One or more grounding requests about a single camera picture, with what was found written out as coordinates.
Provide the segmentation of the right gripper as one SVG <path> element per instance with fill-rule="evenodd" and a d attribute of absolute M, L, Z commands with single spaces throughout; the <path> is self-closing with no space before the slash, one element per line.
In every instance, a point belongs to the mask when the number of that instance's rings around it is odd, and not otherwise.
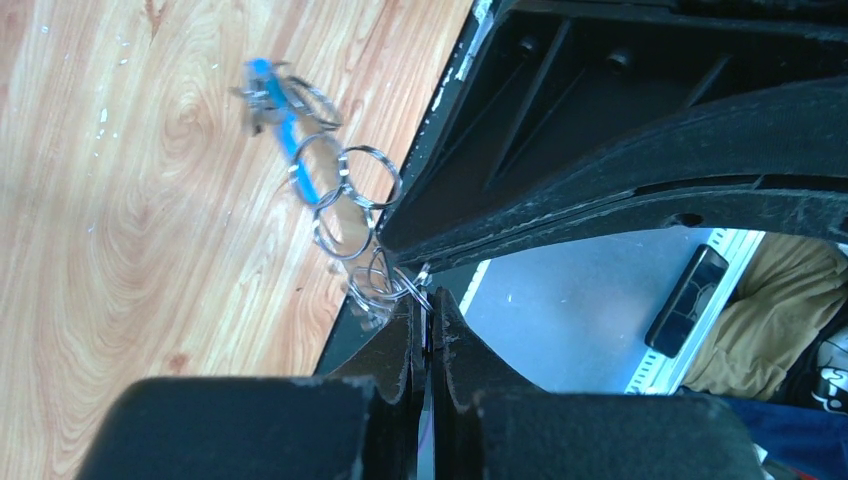
<path fill-rule="evenodd" d="M 846 72 L 843 1 L 509 2 L 457 103 L 458 178 L 507 185 L 430 185 L 381 242 L 435 271 L 672 226 L 843 242 Z"/>

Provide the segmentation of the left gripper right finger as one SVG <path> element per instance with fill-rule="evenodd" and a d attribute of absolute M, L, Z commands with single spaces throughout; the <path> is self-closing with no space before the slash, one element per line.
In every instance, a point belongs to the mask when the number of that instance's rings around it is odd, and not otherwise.
<path fill-rule="evenodd" d="M 439 479 L 759 479 L 744 425 L 698 395 L 556 394 L 468 326 L 453 295 L 430 297 Z"/>

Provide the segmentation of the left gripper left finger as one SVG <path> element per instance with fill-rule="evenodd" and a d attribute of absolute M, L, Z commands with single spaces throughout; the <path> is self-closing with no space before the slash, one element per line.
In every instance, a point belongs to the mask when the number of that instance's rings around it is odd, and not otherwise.
<path fill-rule="evenodd" d="M 109 408 L 82 479 L 412 479 L 423 403 L 412 299 L 345 363 L 309 377 L 157 377 Z"/>

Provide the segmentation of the metal key organizer blue handle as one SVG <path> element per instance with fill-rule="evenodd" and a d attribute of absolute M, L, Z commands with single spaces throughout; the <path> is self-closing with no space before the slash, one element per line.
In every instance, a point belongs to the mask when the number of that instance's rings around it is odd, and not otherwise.
<path fill-rule="evenodd" d="M 295 75 L 285 61 L 246 61 L 242 84 L 230 92 L 244 103 L 243 119 L 250 134 L 270 132 L 276 139 L 286 169 L 284 184 L 310 212 L 312 240 L 345 274 L 347 295 L 365 310 L 387 310 L 388 320 L 403 299 L 431 312 L 426 292 L 430 266 L 424 264 L 416 275 L 409 275 L 390 262 L 377 238 L 379 217 L 402 192 L 395 163 L 370 145 L 343 145 L 337 132 L 344 121 L 336 105 Z M 369 195 L 355 183 L 355 156 L 385 169 L 387 195 Z"/>

